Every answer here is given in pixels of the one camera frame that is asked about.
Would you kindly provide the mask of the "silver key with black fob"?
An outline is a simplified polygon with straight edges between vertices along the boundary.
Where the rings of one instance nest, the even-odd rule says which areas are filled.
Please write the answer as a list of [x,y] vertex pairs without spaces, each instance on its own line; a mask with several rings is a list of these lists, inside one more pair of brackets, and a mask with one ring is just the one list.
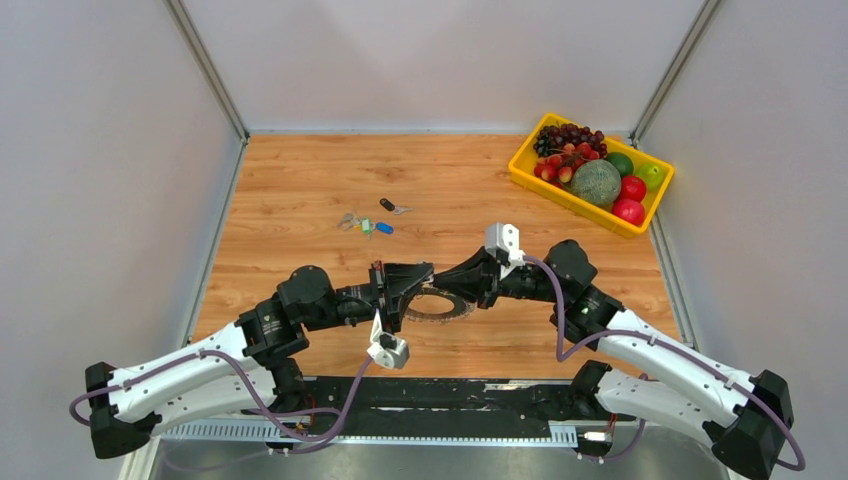
[[399,206],[387,198],[381,198],[379,204],[383,209],[395,215],[402,215],[412,211],[411,207]]

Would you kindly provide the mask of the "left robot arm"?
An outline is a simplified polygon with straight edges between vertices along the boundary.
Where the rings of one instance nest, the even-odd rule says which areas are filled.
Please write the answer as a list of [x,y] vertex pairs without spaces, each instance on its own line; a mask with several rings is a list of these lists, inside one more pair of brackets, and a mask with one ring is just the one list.
[[132,368],[118,370],[106,363],[88,367],[87,389],[94,395],[89,429],[96,457],[115,458],[145,445],[164,419],[154,407],[223,377],[230,370],[227,357],[243,369],[259,366],[276,372],[308,347],[309,331],[370,321],[368,355],[382,367],[402,368],[409,358],[406,341],[397,335],[402,317],[432,276],[427,262],[376,262],[367,283],[335,289],[323,269],[303,266],[269,299],[201,342]]

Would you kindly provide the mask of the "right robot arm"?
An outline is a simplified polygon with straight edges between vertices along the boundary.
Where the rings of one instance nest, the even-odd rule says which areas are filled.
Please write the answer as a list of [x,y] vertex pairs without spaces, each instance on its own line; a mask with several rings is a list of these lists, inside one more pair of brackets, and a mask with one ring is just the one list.
[[436,274],[434,284],[480,308],[501,297],[551,302],[558,361],[586,348],[647,374],[634,378],[606,363],[586,362],[570,392],[573,408],[584,417],[605,410],[663,425],[702,443],[747,479],[767,479],[775,467],[805,469],[783,377],[730,367],[663,334],[594,286],[596,274],[579,243],[564,240],[544,259],[484,246]]

